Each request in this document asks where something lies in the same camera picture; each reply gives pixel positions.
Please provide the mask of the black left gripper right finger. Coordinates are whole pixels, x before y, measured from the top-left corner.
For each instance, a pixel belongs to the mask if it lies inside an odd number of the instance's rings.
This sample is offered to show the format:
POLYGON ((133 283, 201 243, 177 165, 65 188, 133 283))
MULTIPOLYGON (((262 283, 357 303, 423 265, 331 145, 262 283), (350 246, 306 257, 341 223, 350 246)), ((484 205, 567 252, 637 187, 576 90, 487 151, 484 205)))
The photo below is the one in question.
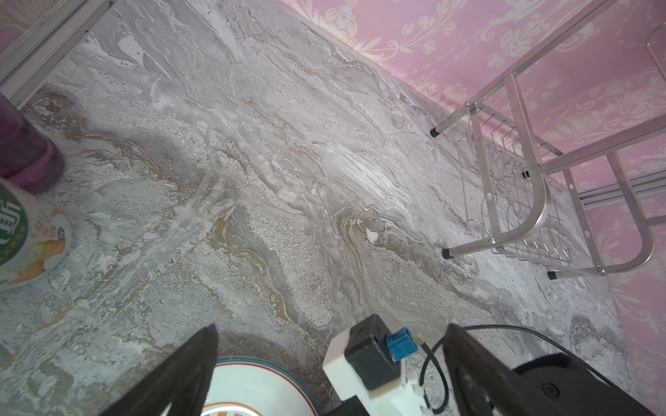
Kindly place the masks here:
POLYGON ((461 415, 563 414, 462 327, 447 327, 443 352, 461 415))

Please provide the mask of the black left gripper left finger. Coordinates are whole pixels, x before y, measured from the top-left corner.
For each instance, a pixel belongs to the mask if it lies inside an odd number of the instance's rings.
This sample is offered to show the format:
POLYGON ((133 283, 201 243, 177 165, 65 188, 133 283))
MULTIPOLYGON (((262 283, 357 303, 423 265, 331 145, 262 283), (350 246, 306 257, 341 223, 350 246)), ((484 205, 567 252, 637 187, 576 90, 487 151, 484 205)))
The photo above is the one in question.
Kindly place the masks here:
POLYGON ((104 415, 200 415, 217 364, 216 326, 200 329, 104 415))

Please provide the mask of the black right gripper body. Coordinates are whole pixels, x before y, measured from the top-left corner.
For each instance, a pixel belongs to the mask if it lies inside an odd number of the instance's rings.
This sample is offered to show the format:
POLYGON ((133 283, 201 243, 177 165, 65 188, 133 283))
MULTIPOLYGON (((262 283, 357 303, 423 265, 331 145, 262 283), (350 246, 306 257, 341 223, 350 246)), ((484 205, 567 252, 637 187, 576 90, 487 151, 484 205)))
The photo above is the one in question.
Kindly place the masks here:
POLYGON ((539 357, 514 372, 568 415, 651 415, 624 390, 600 381, 566 354, 539 357))

